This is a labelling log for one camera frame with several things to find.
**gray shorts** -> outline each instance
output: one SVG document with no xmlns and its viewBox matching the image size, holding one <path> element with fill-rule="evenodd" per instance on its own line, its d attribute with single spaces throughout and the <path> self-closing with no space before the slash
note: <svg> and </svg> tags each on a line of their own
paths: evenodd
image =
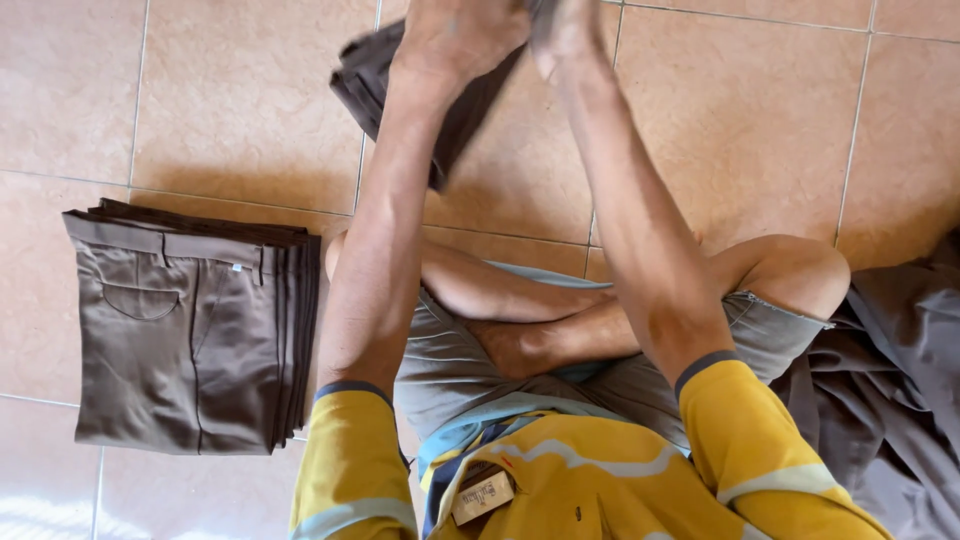
<svg viewBox="0 0 960 540">
<path fill-rule="evenodd" d="M 492 263 L 538 282 L 575 288 L 595 283 L 537 268 Z M 829 323 L 772 306 L 749 291 L 723 299 L 740 357 L 765 383 L 779 377 Z M 604 362 L 575 382 L 556 373 L 505 380 L 473 335 L 425 289 L 414 311 L 395 385 L 396 406 L 420 440 L 457 415 L 512 392 L 568 398 L 600 405 L 689 448 L 673 389 L 644 354 Z"/>
</svg>

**person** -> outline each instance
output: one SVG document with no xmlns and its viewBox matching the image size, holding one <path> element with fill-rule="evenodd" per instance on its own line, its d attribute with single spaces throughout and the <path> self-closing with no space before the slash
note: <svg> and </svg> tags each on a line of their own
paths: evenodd
<svg viewBox="0 0 960 540">
<path fill-rule="evenodd" d="M 290 537 L 418 536 L 396 402 L 423 440 L 424 537 L 889 538 L 766 385 L 827 325 L 846 262 L 789 236 L 705 258 L 634 127 L 599 4 L 544 5 L 531 25 L 511 0 L 411 2 L 369 175 L 327 253 Z M 569 118 L 612 287 L 421 238 L 447 108 L 525 41 Z M 500 495 L 480 504 L 487 484 Z"/>
</svg>

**yellow long-sleeve shirt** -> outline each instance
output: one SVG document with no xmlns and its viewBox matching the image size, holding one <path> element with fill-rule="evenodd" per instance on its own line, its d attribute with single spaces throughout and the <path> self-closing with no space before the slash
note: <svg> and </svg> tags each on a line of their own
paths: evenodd
<svg viewBox="0 0 960 540">
<path fill-rule="evenodd" d="M 428 537 L 891 538 L 834 481 L 780 400 L 742 362 L 720 361 L 693 375 L 680 412 L 692 462 L 642 426 L 556 411 L 492 442 L 478 437 L 449 487 L 432 495 L 439 506 Z M 458 453 L 438 458 L 423 483 Z M 502 467 L 516 495 L 489 518 L 458 527 L 450 516 L 454 495 L 478 461 Z M 314 404 L 290 537 L 417 535 L 390 404 L 373 391 L 323 395 Z"/>
</svg>

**shirt sleeve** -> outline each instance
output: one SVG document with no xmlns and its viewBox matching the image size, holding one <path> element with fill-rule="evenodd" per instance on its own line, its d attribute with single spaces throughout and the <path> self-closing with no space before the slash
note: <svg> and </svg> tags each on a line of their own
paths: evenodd
<svg viewBox="0 0 960 540">
<path fill-rule="evenodd" d="M 290 540 L 416 538 L 407 466 L 386 396 L 352 381 L 325 386 L 317 396 Z"/>
<path fill-rule="evenodd" d="M 694 466 L 720 503 L 773 538 L 893 538 L 833 479 L 749 366 L 723 359 L 688 369 L 681 417 Z"/>
</svg>

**belt loop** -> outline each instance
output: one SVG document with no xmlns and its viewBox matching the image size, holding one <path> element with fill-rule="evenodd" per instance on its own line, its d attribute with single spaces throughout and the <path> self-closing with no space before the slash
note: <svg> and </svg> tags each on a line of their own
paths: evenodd
<svg viewBox="0 0 960 540">
<path fill-rule="evenodd" d="M 257 264 L 256 274 L 259 278 L 258 285 L 263 285 L 263 246 L 256 246 L 256 253 L 259 255 L 260 262 Z"/>
<path fill-rule="evenodd" d="M 167 235 L 164 233 L 160 233 L 160 256 L 163 258 L 163 267 L 170 268 L 167 261 Z"/>
</svg>

